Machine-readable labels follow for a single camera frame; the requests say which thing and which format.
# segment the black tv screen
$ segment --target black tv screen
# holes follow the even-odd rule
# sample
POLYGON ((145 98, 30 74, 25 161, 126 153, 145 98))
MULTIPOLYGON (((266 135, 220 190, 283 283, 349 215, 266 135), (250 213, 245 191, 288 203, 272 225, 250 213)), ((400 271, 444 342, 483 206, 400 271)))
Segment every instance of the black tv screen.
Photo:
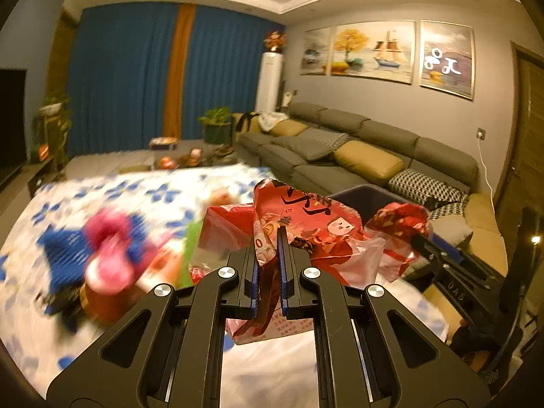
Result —
POLYGON ((0 69, 0 188, 27 161, 24 69, 0 69))

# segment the checkered pillow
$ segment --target checkered pillow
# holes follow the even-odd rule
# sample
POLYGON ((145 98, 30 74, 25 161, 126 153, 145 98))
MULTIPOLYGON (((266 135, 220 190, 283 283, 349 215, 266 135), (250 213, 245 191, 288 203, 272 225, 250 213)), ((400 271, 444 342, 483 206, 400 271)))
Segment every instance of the checkered pillow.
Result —
POLYGON ((403 170, 388 183, 391 192, 416 204, 425 205, 429 198, 439 202, 449 202, 431 212, 429 219, 447 215, 462 215, 469 196, 445 182, 435 180, 413 169, 403 170))
POLYGON ((333 150, 343 146, 350 140, 350 136, 347 133, 329 132, 328 130, 315 129, 313 127, 307 128, 298 136, 320 142, 331 147, 333 150))

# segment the wooden door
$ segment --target wooden door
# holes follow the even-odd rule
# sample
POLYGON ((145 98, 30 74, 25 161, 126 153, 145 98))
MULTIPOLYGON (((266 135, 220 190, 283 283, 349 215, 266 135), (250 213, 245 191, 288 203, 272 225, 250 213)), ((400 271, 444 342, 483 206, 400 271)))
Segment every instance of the wooden door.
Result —
POLYGON ((544 63, 539 67, 521 56, 518 63, 516 136, 497 210, 509 262, 522 208, 531 205, 544 213, 544 63))

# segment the blue curtain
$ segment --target blue curtain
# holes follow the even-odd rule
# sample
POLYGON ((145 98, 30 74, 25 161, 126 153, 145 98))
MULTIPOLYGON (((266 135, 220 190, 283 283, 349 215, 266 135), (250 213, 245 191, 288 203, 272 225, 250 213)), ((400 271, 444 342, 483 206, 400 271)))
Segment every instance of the blue curtain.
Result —
POLYGON ((178 4, 122 3, 83 11, 67 81, 71 155, 147 148, 162 134, 178 4))
POLYGON ((185 68, 183 139, 202 137, 198 117, 210 108, 247 112, 255 107, 263 40, 283 28, 243 13, 197 7, 185 68))

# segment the painting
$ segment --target painting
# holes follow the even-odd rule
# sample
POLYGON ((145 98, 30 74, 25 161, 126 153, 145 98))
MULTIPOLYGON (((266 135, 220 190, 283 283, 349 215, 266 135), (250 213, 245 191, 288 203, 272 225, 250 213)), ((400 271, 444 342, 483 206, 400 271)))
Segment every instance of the painting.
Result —
POLYGON ((336 27, 332 75, 412 84, 415 21, 369 21, 336 27))
POLYGON ((474 99, 474 32, 468 26, 421 22, 420 85, 474 99))
POLYGON ((301 75, 325 75, 331 28, 304 32, 304 55, 300 62, 301 75))

